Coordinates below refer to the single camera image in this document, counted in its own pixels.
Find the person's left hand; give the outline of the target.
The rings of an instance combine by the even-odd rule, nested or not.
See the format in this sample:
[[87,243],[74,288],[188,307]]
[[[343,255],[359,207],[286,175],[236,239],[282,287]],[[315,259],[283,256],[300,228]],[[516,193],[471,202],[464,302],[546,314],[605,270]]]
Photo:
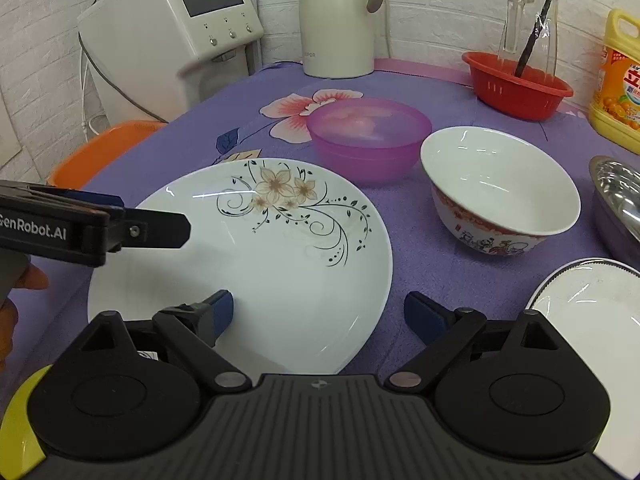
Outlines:
[[[49,280],[39,268],[30,264],[17,279],[14,288],[39,290],[48,287]],[[18,312],[15,304],[6,298],[0,312],[0,367],[6,367],[6,358],[13,349],[13,335],[18,322]]]

